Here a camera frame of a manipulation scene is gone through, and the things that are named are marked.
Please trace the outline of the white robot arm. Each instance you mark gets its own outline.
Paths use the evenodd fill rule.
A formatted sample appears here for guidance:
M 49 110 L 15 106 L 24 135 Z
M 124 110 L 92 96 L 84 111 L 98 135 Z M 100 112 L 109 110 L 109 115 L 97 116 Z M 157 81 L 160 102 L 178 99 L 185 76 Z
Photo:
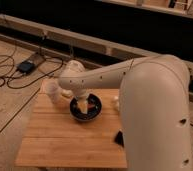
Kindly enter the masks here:
M 190 73 L 173 55 L 127 60 L 86 71 L 70 61 L 59 85 L 81 96 L 86 89 L 117 89 L 127 171 L 192 171 Z

